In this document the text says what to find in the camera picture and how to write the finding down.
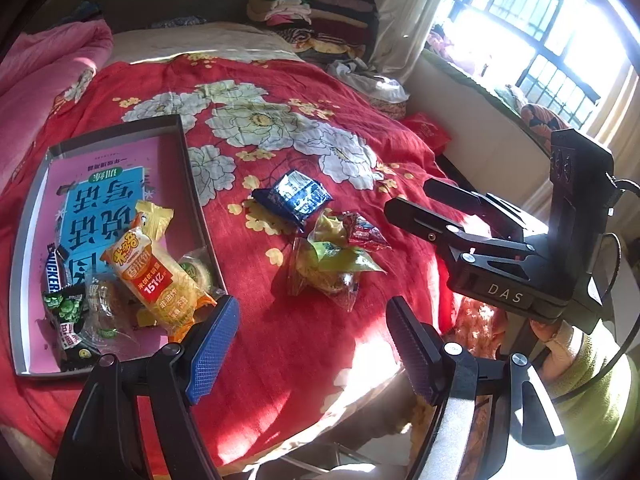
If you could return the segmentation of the right hand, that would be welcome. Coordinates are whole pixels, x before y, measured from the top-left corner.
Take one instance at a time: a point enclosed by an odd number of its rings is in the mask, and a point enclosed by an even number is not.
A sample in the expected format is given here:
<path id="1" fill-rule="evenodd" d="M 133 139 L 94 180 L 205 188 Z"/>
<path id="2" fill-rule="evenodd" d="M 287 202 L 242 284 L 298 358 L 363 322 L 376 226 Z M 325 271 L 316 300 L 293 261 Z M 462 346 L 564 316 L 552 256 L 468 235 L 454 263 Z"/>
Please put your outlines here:
<path id="1" fill-rule="evenodd" d="M 544 382 L 550 384 L 572 366 L 582 348 L 584 334 L 563 320 L 553 324 L 530 321 L 529 326 L 549 351 L 548 356 L 542 361 L 540 376 Z"/>

